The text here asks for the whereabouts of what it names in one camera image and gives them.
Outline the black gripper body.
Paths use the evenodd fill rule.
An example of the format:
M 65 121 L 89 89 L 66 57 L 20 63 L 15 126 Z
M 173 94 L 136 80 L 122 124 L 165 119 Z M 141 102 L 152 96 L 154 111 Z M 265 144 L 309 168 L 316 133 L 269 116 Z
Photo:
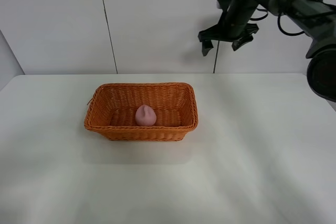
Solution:
M 218 0 L 223 13 L 217 25 L 200 31 L 200 42 L 220 40 L 234 41 L 240 37 L 254 11 L 259 5 L 268 12 L 279 14 L 277 0 Z

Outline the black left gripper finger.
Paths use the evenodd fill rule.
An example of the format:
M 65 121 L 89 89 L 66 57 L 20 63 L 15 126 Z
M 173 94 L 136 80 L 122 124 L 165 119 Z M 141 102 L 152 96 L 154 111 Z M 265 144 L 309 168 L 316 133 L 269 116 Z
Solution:
M 202 41 L 202 55 L 207 56 L 208 53 L 213 49 L 213 43 L 211 40 Z

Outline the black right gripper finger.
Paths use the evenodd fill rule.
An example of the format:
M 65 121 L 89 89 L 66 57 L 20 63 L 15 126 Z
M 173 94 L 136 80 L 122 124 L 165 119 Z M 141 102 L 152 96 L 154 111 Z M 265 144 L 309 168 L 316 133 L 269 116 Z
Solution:
M 240 47 L 242 47 L 243 45 L 253 41 L 253 36 L 251 34 L 242 36 L 236 40 L 234 40 L 232 42 L 232 49 L 233 51 L 237 51 Z

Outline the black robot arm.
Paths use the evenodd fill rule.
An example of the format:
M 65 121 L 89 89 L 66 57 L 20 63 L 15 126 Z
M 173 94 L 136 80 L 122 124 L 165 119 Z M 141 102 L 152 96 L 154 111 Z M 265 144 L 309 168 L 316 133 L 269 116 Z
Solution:
M 329 101 L 335 101 L 335 6 L 324 0 L 217 0 L 222 10 L 218 23 L 198 33 L 202 54 L 213 48 L 212 42 L 230 42 L 234 51 L 251 42 L 259 30 L 253 13 L 273 14 L 278 20 L 289 17 L 300 29 L 286 32 L 281 23 L 278 29 L 286 36 L 305 34 L 312 39 L 306 58 L 307 81 L 312 91 Z

